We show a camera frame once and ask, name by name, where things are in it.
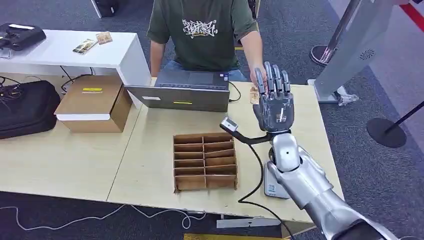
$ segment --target robotic arm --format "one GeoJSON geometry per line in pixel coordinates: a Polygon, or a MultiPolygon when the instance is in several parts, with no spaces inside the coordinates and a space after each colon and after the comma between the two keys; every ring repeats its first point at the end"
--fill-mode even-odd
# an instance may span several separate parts
{"type": "Polygon", "coordinates": [[[259,105],[253,112],[266,135],[247,138],[237,131],[237,124],[226,117],[220,124],[226,132],[242,143],[253,145],[270,142],[266,167],[283,186],[301,210],[306,210],[328,240],[397,240],[384,226],[364,217],[333,191],[324,170],[296,142],[290,127],[294,122],[293,95],[286,71],[265,62],[268,91],[261,71],[258,79],[259,105]]]}

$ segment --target cardboard compartment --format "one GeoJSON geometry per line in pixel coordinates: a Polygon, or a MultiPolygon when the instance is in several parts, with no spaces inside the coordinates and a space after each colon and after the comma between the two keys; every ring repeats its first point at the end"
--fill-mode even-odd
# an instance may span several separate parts
{"type": "Polygon", "coordinates": [[[237,167],[235,164],[232,165],[217,165],[217,166],[206,166],[207,175],[236,175],[237,167]]]}
{"type": "Polygon", "coordinates": [[[231,165],[236,164],[235,156],[206,158],[205,166],[231,165]]]}
{"type": "Polygon", "coordinates": [[[174,152],[203,152],[203,145],[201,143],[188,143],[188,144],[174,144],[174,152]]]}
{"type": "Polygon", "coordinates": [[[186,135],[176,135],[173,137],[173,144],[202,144],[203,137],[201,136],[186,136],[186,135]]]}
{"type": "Polygon", "coordinates": [[[224,141],[224,142],[214,142],[214,143],[205,143],[204,144],[204,152],[216,152],[222,150],[228,150],[234,148],[234,142],[232,141],[224,141]]]}
{"type": "Polygon", "coordinates": [[[203,152],[174,152],[173,158],[175,160],[203,159],[203,152]]]}
{"type": "Polygon", "coordinates": [[[211,151],[204,154],[205,158],[225,158],[225,157],[234,157],[235,151],[234,149],[227,149],[221,151],[211,151]]]}
{"type": "Polygon", "coordinates": [[[175,192],[237,187],[233,137],[226,132],[173,136],[175,192]]]}
{"type": "Polygon", "coordinates": [[[204,162],[203,159],[183,159],[175,160],[173,163],[175,168],[196,168],[204,167],[204,162]]]}
{"type": "Polygon", "coordinates": [[[204,175],[175,176],[175,188],[178,190],[205,189],[206,187],[204,175]]]}
{"type": "Polygon", "coordinates": [[[236,175],[206,175],[206,187],[208,189],[216,188],[236,188],[236,175]]]}
{"type": "Polygon", "coordinates": [[[175,176],[183,176],[183,175],[204,175],[205,168],[204,167],[177,167],[174,168],[175,176]]]}
{"type": "Polygon", "coordinates": [[[233,136],[230,134],[220,134],[220,135],[208,135],[203,137],[204,143],[220,143],[220,142],[229,142],[233,140],[233,136]]]}

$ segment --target green t-shirt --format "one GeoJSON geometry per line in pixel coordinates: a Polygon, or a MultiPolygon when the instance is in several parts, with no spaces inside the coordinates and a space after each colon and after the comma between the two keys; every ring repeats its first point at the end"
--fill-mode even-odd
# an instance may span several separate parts
{"type": "Polygon", "coordinates": [[[171,37],[185,70],[219,72],[238,68],[234,36],[257,30],[247,0],[154,0],[147,36],[171,37]]]}

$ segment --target red stripe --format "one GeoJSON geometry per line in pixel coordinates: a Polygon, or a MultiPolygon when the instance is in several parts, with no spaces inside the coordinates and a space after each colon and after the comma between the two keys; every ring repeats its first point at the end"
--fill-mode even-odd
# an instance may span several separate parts
{"type": "Polygon", "coordinates": [[[411,20],[424,32],[424,16],[421,15],[419,11],[415,9],[410,3],[405,5],[400,5],[406,15],[411,18],[411,20]]]}

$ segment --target yellow sticker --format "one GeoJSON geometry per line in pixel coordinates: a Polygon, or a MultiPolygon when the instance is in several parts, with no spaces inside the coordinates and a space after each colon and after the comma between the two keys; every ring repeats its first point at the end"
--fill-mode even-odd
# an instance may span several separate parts
{"type": "Polygon", "coordinates": [[[83,91],[101,91],[103,88],[84,87],[83,91]]]}
{"type": "Polygon", "coordinates": [[[193,104],[192,102],[189,101],[174,101],[174,104],[193,104]]]}

